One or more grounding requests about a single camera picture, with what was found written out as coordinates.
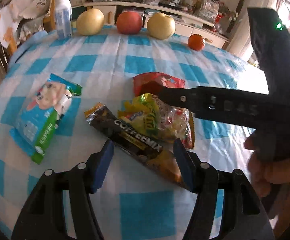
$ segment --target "cabinet drawer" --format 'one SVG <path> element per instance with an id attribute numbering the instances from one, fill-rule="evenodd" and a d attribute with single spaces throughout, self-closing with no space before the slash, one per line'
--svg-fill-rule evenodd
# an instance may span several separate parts
<path id="1" fill-rule="evenodd" d="M 211 44 L 211 45 L 218 47 L 220 49 L 223 47 L 223 45 L 225 43 L 225 40 L 223 40 L 222 38 L 220 38 L 216 35 L 213 35 L 211 33 L 205 32 L 203 30 L 193 29 L 192 34 L 202 35 L 205 38 L 206 43 Z"/>
<path id="2" fill-rule="evenodd" d="M 116 13 L 115 5 L 100 5 L 100 6 L 93 6 L 93 8 L 100 10 L 104 14 L 104 17 L 105 17 L 104 25 L 114 25 L 115 13 Z"/>
<path id="3" fill-rule="evenodd" d="M 183 35 L 186 37 L 189 37 L 192 35 L 192 31 L 193 28 L 179 24 L 179 23 L 175 23 L 176 29 L 175 29 L 175 33 L 178 35 Z"/>

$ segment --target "cabinet handle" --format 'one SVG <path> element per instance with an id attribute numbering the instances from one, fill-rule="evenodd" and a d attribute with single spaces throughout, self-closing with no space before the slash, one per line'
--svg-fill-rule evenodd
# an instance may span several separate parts
<path id="1" fill-rule="evenodd" d="M 108 23 L 108 24 L 111 23 L 112 14 L 113 14 L 113 13 L 112 13 L 111 11 L 108 12 L 108 15 L 107 15 L 107 23 Z"/>
<path id="2" fill-rule="evenodd" d="M 208 43 L 213 43 L 214 41 L 208 39 L 208 38 L 205 38 L 205 41 L 208 42 Z"/>

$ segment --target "snack bag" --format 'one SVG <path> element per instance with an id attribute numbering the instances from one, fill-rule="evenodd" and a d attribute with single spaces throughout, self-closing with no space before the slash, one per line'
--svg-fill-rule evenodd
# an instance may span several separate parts
<path id="1" fill-rule="evenodd" d="M 134 94 L 138 97 L 146 93 L 156 94 L 162 86 L 168 88 L 184 88 L 185 80 L 160 72 L 148 72 L 133 77 L 133 85 Z"/>
<path id="2" fill-rule="evenodd" d="M 146 136 L 173 143 L 180 138 L 188 149 L 194 148 L 194 122 L 187 109 L 172 107 L 152 94 L 124 102 L 118 118 Z"/>
<path id="3" fill-rule="evenodd" d="M 174 154 L 156 140 L 145 136 L 118 119 L 102 103 L 84 112 L 86 121 L 111 139 L 133 158 L 164 178 L 186 188 Z"/>
<path id="4" fill-rule="evenodd" d="M 80 96 L 82 87 L 55 74 L 23 108 L 10 135 L 31 159 L 40 164 L 55 130 L 69 109 L 72 96 Z"/>

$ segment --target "candy bag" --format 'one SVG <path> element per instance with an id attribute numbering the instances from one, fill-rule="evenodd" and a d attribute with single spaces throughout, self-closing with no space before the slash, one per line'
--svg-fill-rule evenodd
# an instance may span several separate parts
<path id="1" fill-rule="evenodd" d="M 169 143 L 180 138 L 186 148 L 194 148 L 194 122 L 187 109 L 169 106 L 149 93 L 132 103 L 125 101 L 124 107 L 125 111 L 118 111 L 118 118 L 137 132 Z"/>
<path id="2" fill-rule="evenodd" d="M 162 86 L 168 88 L 184 88 L 185 80 L 160 72 L 148 72 L 133 77 L 133 85 L 134 94 L 138 97 L 146 93 L 156 94 Z"/>
<path id="3" fill-rule="evenodd" d="M 81 86 L 51 74 L 32 101 L 21 109 L 10 135 L 35 163 L 43 160 L 55 130 L 71 105 L 72 96 L 80 96 L 81 91 Z"/>

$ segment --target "checkered tablecloth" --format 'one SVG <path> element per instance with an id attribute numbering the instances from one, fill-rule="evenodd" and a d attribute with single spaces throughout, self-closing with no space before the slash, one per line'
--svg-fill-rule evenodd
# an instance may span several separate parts
<path id="1" fill-rule="evenodd" d="M 121 35 L 107 26 L 89 37 L 58 40 L 46 36 L 9 69 L 0 85 L 0 229 L 8 236 L 21 208 L 46 169 L 67 171 L 98 152 L 106 138 L 84 119 L 83 111 L 97 102 L 117 113 L 122 102 L 133 98 L 132 77 L 158 71 L 185 79 L 186 87 L 216 86 L 267 93 L 265 75 L 259 69 L 224 50 L 206 45 L 197 52 L 187 38 L 173 35 L 159 41 L 147 35 Z M 20 150 L 9 130 L 22 105 L 55 73 L 83 87 L 56 131 L 45 158 L 35 164 Z M 202 161 L 216 169 L 242 169 L 250 152 L 243 142 L 250 129 L 195 119 L 195 149 Z M 64 193 L 68 234 L 75 236 Z M 196 195 L 157 176 L 115 147 L 104 184 L 91 195 L 105 239 L 182 239 Z M 222 192 L 211 236 L 217 235 L 222 212 Z"/>

